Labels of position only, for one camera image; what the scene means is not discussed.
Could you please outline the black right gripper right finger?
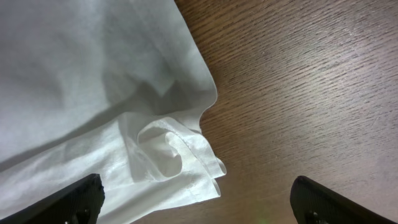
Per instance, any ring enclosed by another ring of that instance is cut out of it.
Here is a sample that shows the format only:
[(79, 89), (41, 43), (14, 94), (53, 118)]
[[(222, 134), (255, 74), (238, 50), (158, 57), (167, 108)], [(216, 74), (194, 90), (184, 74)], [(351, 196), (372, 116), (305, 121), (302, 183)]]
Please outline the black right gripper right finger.
[(298, 224), (397, 224), (303, 175), (293, 182), (290, 205)]

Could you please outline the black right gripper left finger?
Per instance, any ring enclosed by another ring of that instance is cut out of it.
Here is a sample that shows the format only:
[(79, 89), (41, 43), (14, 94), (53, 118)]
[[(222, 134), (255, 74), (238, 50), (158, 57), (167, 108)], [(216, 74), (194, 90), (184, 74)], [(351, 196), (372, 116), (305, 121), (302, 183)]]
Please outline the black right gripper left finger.
[(105, 192), (99, 174), (90, 174), (1, 220), (1, 224), (96, 224)]

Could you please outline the white t-shirt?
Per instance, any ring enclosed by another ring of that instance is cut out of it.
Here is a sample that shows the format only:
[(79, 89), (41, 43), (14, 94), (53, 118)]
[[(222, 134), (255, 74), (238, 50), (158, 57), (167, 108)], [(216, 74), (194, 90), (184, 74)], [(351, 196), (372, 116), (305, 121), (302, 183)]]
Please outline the white t-shirt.
[(1, 0), (1, 217), (90, 174), (99, 223), (218, 198), (217, 89), (168, 0)]

